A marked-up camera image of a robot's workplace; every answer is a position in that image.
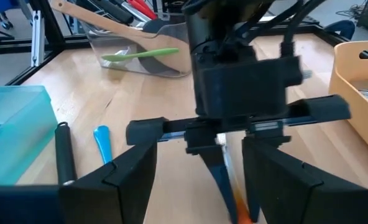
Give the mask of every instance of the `blue plastic utensil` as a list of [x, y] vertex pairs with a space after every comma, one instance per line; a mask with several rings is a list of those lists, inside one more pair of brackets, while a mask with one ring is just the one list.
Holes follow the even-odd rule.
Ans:
[[94, 130], [94, 138], [103, 158], [104, 164], [112, 161], [111, 141], [109, 140], [109, 128], [105, 125]]

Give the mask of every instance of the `teal container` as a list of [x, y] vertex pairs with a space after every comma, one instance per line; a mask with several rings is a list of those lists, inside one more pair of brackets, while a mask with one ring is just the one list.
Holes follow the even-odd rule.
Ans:
[[56, 126], [44, 86], [0, 86], [0, 185], [18, 181]]

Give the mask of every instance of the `orange object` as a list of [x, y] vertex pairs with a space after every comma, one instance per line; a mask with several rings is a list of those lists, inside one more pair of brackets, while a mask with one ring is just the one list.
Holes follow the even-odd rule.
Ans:
[[148, 16], [151, 19], [158, 18], [157, 15], [148, 7], [148, 5], [141, 0], [127, 0], [128, 3], [135, 9]]

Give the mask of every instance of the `metal frame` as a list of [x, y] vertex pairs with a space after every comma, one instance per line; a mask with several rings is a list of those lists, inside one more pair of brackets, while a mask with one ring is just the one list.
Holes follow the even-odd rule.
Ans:
[[[90, 43], [85, 35], [73, 35], [64, 37], [57, 20], [54, 16], [52, 8], [48, 0], [30, 0], [30, 5], [34, 11], [40, 11], [44, 18], [44, 33], [47, 39], [47, 44], [44, 46], [45, 54], [44, 61], [36, 67], [29, 67], [6, 85], [20, 85], [32, 75], [34, 75], [43, 66], [48, 64], [54, 57], [64, 50], [84, 49], [89, 48]], [[264, 32], [262, 35], [282, 35], [286, 31], [287, 23], [276, 26]], [[302, 25], [296, 30], [296, 34], [314, 34], [329, 45], [335, 46], [350, 40], [341, 37], [336, 33], [326, 32], [319, 22], [308, 17]], [[32, 41], [27, 40], [8, 40], [0, 42], [0, 54], [14, 54], [31, 52]], [[361, 54], [362, 58], [368, 58], [368, 52]]]

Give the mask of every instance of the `wooden table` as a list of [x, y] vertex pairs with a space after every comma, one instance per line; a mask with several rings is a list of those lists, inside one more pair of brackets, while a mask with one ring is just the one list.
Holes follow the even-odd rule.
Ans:
[[[254, 41], [258, 56], [278, 56], [281, 36]], [[297, 54], [313, 77], [288, 89], [288, 100], [328, 94], [333, 48], [311, 34], [296, 36]], [[182, 119], [195, 116], [192, 77], [166, 79], [106, 70], [91, 49], [67, 50], [27, 80], [44, 85], [59, 121], [71, 126], [78, 176], [103, 165], [93, 130], [101, 124], [111, 130], [113, 156], [128, 149], [126, 125], [132, 119]], [[287, 128], [292, 142], [281, 150], [305, 162], [368, 188], [368, 146], [347, 121]], [[228, 134], [228, 147], [236, 177], [244, 194], [241, 162], [243, 133]], [[185, 153], [183, 140], [159, 144], [157, 173], [146, 224], [229, 223], [218, 188], [198, 156]], [[44, 149], [19, 184], [56, 184], [54, 141]]]

